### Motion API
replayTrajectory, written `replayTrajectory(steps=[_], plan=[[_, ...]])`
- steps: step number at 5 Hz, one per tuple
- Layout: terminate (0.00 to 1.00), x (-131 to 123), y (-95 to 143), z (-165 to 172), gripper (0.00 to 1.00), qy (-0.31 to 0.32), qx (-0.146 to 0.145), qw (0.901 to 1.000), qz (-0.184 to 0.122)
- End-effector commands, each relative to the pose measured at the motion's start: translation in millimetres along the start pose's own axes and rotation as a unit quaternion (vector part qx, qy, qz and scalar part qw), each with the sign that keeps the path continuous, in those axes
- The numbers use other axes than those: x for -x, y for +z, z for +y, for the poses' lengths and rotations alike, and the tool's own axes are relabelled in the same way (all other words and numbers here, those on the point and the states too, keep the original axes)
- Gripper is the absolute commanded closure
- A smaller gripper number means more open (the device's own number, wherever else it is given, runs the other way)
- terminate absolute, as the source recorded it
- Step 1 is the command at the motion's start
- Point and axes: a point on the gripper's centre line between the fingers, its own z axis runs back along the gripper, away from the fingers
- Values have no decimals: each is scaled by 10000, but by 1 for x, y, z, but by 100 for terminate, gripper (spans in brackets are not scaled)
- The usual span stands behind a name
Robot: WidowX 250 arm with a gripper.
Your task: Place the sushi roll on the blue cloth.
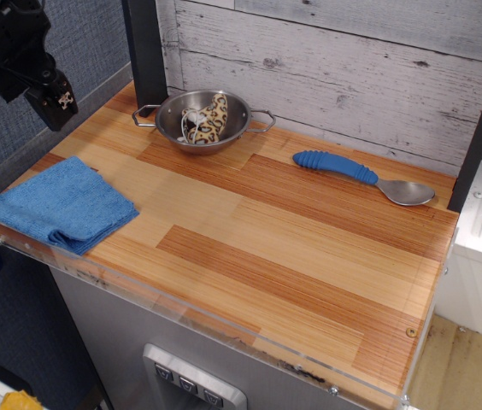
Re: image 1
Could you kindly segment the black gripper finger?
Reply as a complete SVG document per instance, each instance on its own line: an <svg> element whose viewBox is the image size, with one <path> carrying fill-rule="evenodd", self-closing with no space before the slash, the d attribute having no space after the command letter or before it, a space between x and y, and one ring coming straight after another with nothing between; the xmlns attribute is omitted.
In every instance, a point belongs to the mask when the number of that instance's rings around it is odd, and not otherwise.
<svg viewBox="0 0 482 410"><path fill-rule="evenodd" d="M24 98L53 132L59 132L79 112L70 85L60 85L56 90L31 87Z"/></svg>

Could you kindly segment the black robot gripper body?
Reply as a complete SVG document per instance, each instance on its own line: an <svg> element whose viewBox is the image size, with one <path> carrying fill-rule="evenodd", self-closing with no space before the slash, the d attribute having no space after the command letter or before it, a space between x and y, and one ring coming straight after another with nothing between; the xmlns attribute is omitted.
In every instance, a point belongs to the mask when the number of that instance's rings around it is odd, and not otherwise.
<svg viewBox="0 0 482 410"><path fill-rule="evenodd" d="M41 103L71 103L72 90L45 50L51 28L44 1L0 1L0 96L11 102L25 91Z"/></svg>

